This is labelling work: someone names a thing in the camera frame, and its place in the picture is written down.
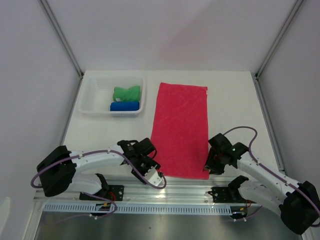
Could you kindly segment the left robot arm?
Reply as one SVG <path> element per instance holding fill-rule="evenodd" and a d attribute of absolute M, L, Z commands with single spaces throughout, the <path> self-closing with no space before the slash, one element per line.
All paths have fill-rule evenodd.
<path fill-rule="evenodd" d="M 108 199 L 122 201 L 125 187 L 110 185 L 102 173 L 88 174 L 108 166 L 131 167 L 131 174 L 144 185 L 162 189 L 164 175 L 155 161 L 157 149 L 149 138 L 120 140 L 105 150 L 90 152 L 71 151 L 65 145 L 56 147 L 36 167 L 36 177 L 46 197 L 55 197 L 64 192 L 78 192 L 83 201 Z"/>

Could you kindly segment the blue towel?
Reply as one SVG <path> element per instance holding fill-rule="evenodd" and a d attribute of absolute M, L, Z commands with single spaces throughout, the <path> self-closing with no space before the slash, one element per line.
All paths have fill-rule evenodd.
<path fill-rule="evenodd" d="M 139 101 L 117 101 L 110 104 L 110 111 L 113 112 L 137 111 L 139 109 Z"/>

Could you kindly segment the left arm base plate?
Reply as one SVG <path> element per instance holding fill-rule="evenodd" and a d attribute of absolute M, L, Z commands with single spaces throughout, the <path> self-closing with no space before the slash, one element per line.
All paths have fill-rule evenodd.
<path fill-rule="evenodd" d="M 99 201 L 102 200 L 102 198 L 111 200 L 113 202 L 115 201 L 123 201 L 124 197 L 124 190 L 125 186 L 124 185 L 109 185 L 108 190 L 106 189 L 101 189 L 97 193 L 95 193 L 93 196 L 89 196 L 84 193 L 80 193 L 79 199 L 82 201 Z"/>

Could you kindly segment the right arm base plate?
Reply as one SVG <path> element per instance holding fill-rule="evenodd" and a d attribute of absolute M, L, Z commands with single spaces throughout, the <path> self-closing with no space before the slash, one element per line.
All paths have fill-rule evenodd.
<path fill-rule="evenodd" d="M 207 193 L 212 196 L 214 203 L 246 203 L 246 200 L 240 195 L 238 189 L 229 187 L 212 187 Z"/>

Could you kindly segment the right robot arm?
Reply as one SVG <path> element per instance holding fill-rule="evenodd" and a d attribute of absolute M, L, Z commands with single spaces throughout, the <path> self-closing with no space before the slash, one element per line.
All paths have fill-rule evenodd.
<path fill-rule="evenodd" d="M 226 187 L 212 187 L 208 192 L 215 203 L 252 201 L 280 217 L 284 225 L 297 235 L 317 225 L 320 198 L 309 181 L 294 180 L 256 158 L 241 142 L 231 142 L 221 133 L 208 141 L 210 145 L 204 168 L 221 175 L 226 166 L 246 173 Z"/>

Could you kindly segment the pink towel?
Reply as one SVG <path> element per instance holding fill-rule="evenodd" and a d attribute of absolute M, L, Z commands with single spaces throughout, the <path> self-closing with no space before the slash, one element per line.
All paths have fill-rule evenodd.
<path fill-rule="evenodd" d="M 159 85 L 151 142 L 155 160 L 169 177 L 207 180 L 209 152 L 208 88 L 183 84 Z"/>

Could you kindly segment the green towel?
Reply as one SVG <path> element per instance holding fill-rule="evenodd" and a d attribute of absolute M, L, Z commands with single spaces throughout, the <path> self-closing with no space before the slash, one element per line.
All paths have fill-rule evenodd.
<path fill-rule="evenodd" d="M 115 87 L 112 95 L 114 102 L 139 102 L 141 87 L 135 85 L 129 88 Z"/>

